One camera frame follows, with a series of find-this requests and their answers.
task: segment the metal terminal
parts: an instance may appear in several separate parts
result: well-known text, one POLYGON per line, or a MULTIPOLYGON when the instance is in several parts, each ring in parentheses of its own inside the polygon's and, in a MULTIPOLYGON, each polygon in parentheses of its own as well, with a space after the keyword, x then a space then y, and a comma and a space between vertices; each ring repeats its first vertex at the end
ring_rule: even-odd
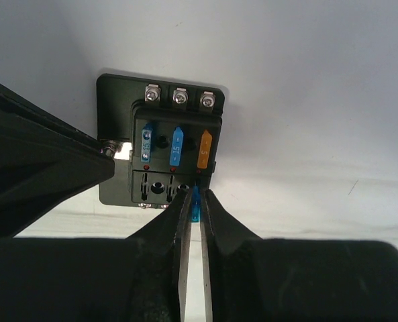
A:
POLYGON ((213 109, 215 105, 215 95, 212 92, 203 92, 200 96, 200 104, 206 109, 213 109))
POLYGON ((139 207, 142 209, 148 209, 148 208, 151 208, 151 204, 150 203, 140 203, 139 207))
POLYGON ((123 148, 123 142, 106 140, 103 142, 103 148, 101 153, 113 158, 115 156, 115 153, 120 152, 122 148, 123 148))
POLYGON ((157 102, 160 100, 161 88, 155 84, 149 84, 145 88, 145 102, 157 102))
POLYGON ((187 104, 188 92, 186 89, 176 89, 173 91, 173 102, 179 105, 187 104))

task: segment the scratch on table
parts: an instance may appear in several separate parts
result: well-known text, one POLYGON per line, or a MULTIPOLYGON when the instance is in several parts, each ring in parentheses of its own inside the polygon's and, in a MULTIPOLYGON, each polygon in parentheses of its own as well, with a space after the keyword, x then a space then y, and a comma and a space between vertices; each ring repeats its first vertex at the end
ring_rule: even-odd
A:
POLYGON ((351 192, 354 190, 354 188, 355 188, 355 186, 357 185, 358 181, 360 181, 360 179, 358 179, 358 180, 354 183, 354 185, 352 186, 350 192, 348 193, 348 196, 349 196, 349 195, 351 194, 351 192))

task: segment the mounting hole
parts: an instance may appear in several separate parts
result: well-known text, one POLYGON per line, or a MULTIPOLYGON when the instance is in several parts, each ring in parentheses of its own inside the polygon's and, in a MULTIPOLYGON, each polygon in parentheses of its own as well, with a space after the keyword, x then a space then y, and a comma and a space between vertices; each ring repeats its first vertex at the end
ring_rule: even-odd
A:
POLYGON ((178 188, 177 188, 177 193, 178 193, 181 189, 182 189, 182 190, 188 190, 188 189, 190 189, 190 187, 187 186, 186 184, 180 184, 180 185, 178 186, 178 188))
POLYGON ((158 136, 155 144, 157 148, 165 149, 169 146, 169 139, 167 136, 158 136))
POLYGON ((163 193, 164 192, 164 184, 162 184, 161 182, 155 182, 151 186, 151 191, 153 193, 155 193, 156 195, 159 195, 160 193, 163 193))
POLYGON ((194 151, 196 149, 197 149, 197 144, 193 138, 187 138, 184 140, 184 144, 183 144, 184 151, 194 151))

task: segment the light blue fuse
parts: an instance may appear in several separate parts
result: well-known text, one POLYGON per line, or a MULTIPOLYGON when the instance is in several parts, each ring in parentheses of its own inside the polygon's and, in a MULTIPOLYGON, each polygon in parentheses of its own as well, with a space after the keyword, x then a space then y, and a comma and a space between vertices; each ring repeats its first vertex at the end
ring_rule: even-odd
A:
POLYGON ((191 207, 191 222, 200 222, 201 217, 201 198, 198 186, 193 188, 193 206, 191 207))
POLYGON ((172 150, 170 152, 170 165, 179 166, 181 162, 181 153, 183 151, 184 132, 178 126, 173 131, 172 150))
POLYGON ((140 160, 143 163, 151 162, 151 137, 152 125, 148 123, 142 129, 142 148, 140 150, 140 160))

